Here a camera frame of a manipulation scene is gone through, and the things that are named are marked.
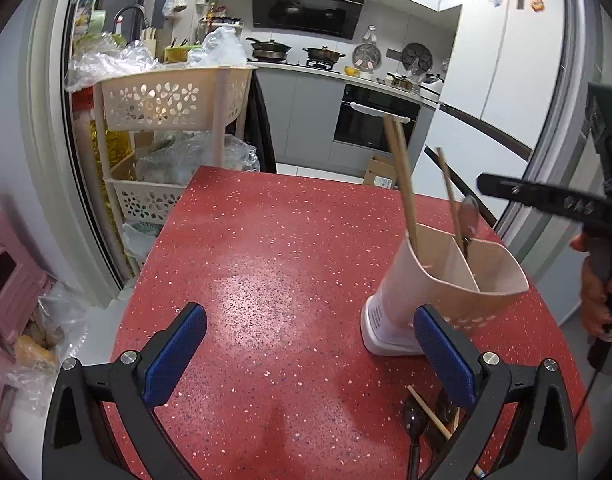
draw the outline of silver screw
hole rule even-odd
[[[129,350],[128,352],[124,352],[122,354],[122,356],[120,357],[121,361],[125,364],[125,365],[129,365],[130,363],[134,363],[135,359],[137,359],[137,352],[134,352],[133,350]]]
[[[74,357],[69,357],[62,363],[62,368],[64,370],[72,370],[77,364],[77,360]]]
[[[499,356],[494,352],[486,352],[484,354],[484,362],[491,366],[497,365],[499,364]]]
[[[549,372],[556,372],[558,368],[557,362],[554,361],[553,359],[546,359],[544,361],[544,366]]]

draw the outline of metal spoon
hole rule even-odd
[[[475,237],[475,234],[477,234],[477,226],[480,223],[480,205],[475,200],[475,197],[472,195],[464,197],[460,204],[458,218],[464,242],[464,258],[468,260],[468,246]]]
[[[409,395],[404,402],[402,411],[404,420],[404,428],[410,437],[410,450],[408,452],[408,473],[406,480],[417,480],[419,476],[419,457],[421,454],[421,446],[419,445],[419,437],[422,436],[428,425],[428,415],[424,409],[415,400],[415,397]]]

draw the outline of red countertop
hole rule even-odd
[[[417,196],[416,210],[417,221],[452,231],[448,202]],[[359,328],[404,229],[394,191],[215,168],[195,175],[142,270],[113,358],[141,348],[186,302],[205,307],[206,338],[156,409],[204,480],[405,478],[404,388],[433,406],[441,386],[424,357],[368,353]],[[478,237],[499,240],[483,221]],[[577,366],[534,287],[472,340],[506,362],[557,360],[577,411]],[[132,471],[147,478],[109,412]],[[484,470],[511,418],[504,410]],[[586,409],[578,449],[591,430]],[[424,449],[422,470],[428,461]]]

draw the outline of blue gripper pad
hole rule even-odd
[[[153,359],[144,375],[142,398],[151,409],[168,402],[190,359],[206,335],[208,318],[204,308],[199,304],[189,303],[179,316],[183,316],[187,310],[190,312],[179,326],[175,328],[176,322],[174,321],[168,329],[155,334],[147,344],[148,346],[154,342],[156,335],[169,336],[168,341]]]
[[[413,327],[419,345],[451,402],[470,411],[477,397],[475,378],[466,361],[424,306],[415,311]]]

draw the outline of hand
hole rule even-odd
[[[579,252],[586,252],[586,237],[577,235],[570,242],[570,247]],[[604,333],[603,325],[612,321],[612,316],[606,307],[606,292],[612,294],[612,278],[604,287],[604,283],[593,272],[590,267],[590,256],[584,260],[582,265],[582,323],[590,335],[599,336]]]

